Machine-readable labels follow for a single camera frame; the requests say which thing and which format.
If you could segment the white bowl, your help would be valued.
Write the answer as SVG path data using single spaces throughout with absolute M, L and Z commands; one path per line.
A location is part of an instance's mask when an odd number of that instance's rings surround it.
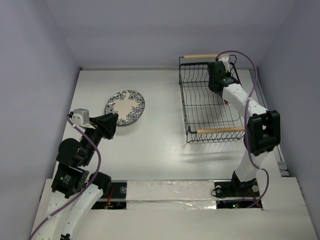
M 138 121 L 138 119 L 134 119 L 134 120 L 125 120 L 123 118 L 120 118 L 117 120 L 116 125 L 120 126 L 120 127 L 127 127 L 130 125 L 133 125 L 134 123 L 136 123 Z

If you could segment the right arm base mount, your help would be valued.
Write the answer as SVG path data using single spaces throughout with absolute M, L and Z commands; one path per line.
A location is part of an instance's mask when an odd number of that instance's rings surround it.
M 256 179 L 244 187 L 235 186 L 231 181 L 215 182 L 211 195 L 216 198 L 218 209 L 245 209 L 260 198 Z

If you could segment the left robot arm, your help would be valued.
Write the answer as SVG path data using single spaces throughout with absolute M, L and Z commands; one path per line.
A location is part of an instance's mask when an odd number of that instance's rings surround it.
M 112 178 L 100 172 L 98 145 L 102 139 L 114 137 L 118 117 L 116 113 L 90 117 L 82 108 L 67 115 L 67 122 L 81 138 L 60 143 L 46 217 L 29 239 L 74 240 L 93 205 L 112 192 Z

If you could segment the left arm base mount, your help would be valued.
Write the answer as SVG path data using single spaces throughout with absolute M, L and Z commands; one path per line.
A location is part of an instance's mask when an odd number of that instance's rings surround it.
M 92 210 L 125 210 L 127 208 L 127 182 L 113 181 L 109 193 L 103 194 Z

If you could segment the blue floral white plate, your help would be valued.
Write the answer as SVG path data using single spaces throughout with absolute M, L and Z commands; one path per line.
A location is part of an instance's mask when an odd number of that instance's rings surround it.
M 145 107 L 145 99 L 139 92 L 122 90 L 107 101 L 104 111 L 105 114 L 118 114 L 118 119 L 135 120 L 142 116 Z

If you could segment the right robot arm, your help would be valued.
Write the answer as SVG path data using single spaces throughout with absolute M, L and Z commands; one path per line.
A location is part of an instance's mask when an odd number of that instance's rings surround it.
M 223 61 L 207 64 L 209 89 L 230 103 L 244 118 L 245 153 L 233 172 L 230 190 L 242 196 L 254 184 L 258 170 L 268 153 L 281 142 L 281 118 L 245 92 L 240 82 L 227 72 Z

